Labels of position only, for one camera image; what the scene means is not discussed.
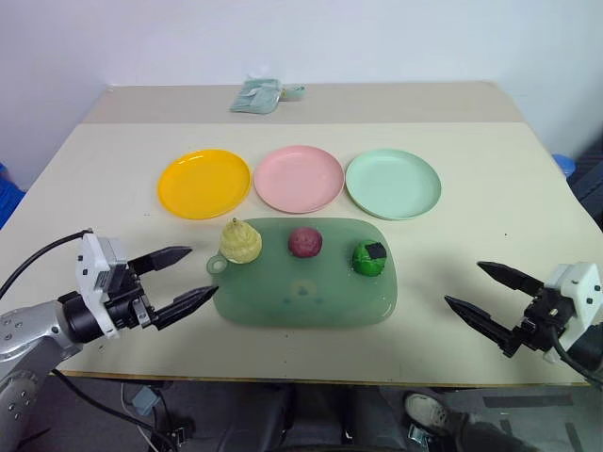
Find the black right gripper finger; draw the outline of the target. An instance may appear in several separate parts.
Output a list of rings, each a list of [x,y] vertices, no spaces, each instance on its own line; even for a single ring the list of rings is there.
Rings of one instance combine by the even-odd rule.
[[[444,299],[465,324],[496,343],[506,357],[512,358],[519,348],[512,330],[498,324],[488,313],[472,303],[450,296],[444,296]]]
[[[518,290],[533,298],[536,298],[544,287],[544,284],[541,281],[536,280],[530,275],[515,268],[500,263],[478,261],[477,266],[498,283],[501,283],[512,290]]]

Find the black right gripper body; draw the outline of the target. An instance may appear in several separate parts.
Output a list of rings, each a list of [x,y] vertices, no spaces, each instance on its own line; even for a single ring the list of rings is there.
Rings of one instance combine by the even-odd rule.
[[[512,289],[531,296],[532,301],[512,329],[511,355],[521,346],[549,351],[553,347],[552,336],[559,338],[573,316],[573,300],[541,282],[519,282]]]

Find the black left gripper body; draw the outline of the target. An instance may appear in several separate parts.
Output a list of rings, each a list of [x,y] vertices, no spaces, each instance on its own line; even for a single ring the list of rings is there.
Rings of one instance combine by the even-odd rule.
[[[139,270],[146,273],[150,268],[137,261],[128,261],[119,267],[109,283],[105,302],[110,319],[118,330],[147,328],[157,320],[155,308],[151,305],[140,281]]]

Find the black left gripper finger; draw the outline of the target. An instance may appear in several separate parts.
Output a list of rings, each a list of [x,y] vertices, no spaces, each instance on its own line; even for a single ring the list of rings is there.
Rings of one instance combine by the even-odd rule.
[[[178,263],[192,252],[191,247],[169,246],[152,251],[128,262],[128,267],[136,274],[160,271]]]
[[[192,315],[206,302],[211,300],[218,289],[216,285],[199,287],[176,297],[170,305],[155,312],[152,325],[161,331]]]

